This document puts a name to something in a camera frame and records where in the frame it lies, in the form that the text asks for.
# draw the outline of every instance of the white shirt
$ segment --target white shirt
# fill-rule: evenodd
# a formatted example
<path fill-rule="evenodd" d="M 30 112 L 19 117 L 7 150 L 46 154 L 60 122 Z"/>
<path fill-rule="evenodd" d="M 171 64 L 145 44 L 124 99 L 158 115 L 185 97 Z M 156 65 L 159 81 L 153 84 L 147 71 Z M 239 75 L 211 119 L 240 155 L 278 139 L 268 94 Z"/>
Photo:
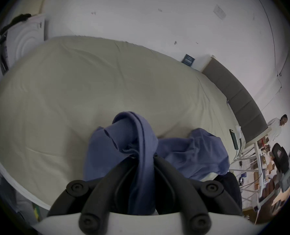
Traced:
<path fill-rule="evenodd" d="M 274 118 L 270 120 L 268 126 L 271 127 L 271 131 L 268 133 L 269 140 L 274 140 L 281 134 L 282 126 L 280 126 L 280 119 Z"/>

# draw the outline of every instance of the bed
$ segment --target bed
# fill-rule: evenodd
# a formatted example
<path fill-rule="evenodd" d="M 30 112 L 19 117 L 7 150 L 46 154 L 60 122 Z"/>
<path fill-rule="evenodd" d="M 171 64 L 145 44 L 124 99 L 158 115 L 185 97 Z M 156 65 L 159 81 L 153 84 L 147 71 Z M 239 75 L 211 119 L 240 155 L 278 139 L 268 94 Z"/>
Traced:
<path fill-rule="evenodd" d="M 122 111 L 145 117 L 159 138 L 201 127 L 221 138 L 230 162 L 237 155 L 229 130 L 238 121 L 204 74 L 142 46 L 64 36 L 17 61 L 0 83 L 1 173 L 49 209 L 82 178 L 93 131 Z"/>

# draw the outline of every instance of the black hair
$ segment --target black hair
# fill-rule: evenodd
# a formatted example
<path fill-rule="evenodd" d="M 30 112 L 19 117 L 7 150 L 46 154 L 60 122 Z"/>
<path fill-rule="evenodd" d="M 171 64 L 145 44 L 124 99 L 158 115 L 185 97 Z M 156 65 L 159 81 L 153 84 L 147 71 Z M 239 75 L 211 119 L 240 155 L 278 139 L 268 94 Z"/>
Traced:
<path fill-rule="evenodd" d="M 286 119 L 288 119 L 288 116 L 286 115 L 286 114 L 284 114 L 282 117 L 281 117 L 281 119 L 280 120 L 282 120 L 282 118 L 286 118 Z"/>

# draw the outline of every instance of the sticker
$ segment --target sticker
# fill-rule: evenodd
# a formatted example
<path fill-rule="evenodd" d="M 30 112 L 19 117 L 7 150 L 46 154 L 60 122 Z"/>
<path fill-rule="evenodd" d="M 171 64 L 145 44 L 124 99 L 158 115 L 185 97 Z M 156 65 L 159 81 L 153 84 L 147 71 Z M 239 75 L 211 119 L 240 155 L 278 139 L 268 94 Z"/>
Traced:
<path fill-rule="evenodd" d="M 220 18 L 220 20 L 223 20 L 226 17 L 226 14 L 224 11 L 219 7 L 219 5 L 216 5 L 214 8 L 214 13 Z"/>
<path fill-rule="evenodd" d="M 192 58 L 191 56 L 186 54 L 182 60 L 182 63 L 184 63 L 187 66 L 191 66 L 193 64 L 194 60 L 195 60 L 195 58 Z"/>

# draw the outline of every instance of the screw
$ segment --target screw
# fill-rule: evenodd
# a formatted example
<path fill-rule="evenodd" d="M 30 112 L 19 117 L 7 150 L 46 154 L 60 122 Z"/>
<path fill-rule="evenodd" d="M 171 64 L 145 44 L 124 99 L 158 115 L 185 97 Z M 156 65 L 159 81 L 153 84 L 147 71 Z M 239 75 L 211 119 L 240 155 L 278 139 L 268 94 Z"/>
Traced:
<path fill-rule="evenodd" d="M 200 234 L 205 234 L 211 227 L 211 221 L 208 215 L 202 214 L 191 219 L 191 229 Z"/>
<path fill-rule="evenodd" d="M 81 220 L 83 220 L 83 226 L 86 231 L 96 231 L 99 229 L 99 222 L 96 217 L 84 214 Z"/>
<path fill-rule="evenodd" d="M 206 189 L 210 192 L 216 192 L 218 190 L 218 187 L 216 185 L 207 185 Z"/>
<path fill-rule="evenodd" d="M 81 185 L 81 184 L 74 184 L 74 185 L 71 187 L 71 189 L 72 189 L 73 191 L 80 191 L 80 190 L 83 189 L 83 185 Z"/>

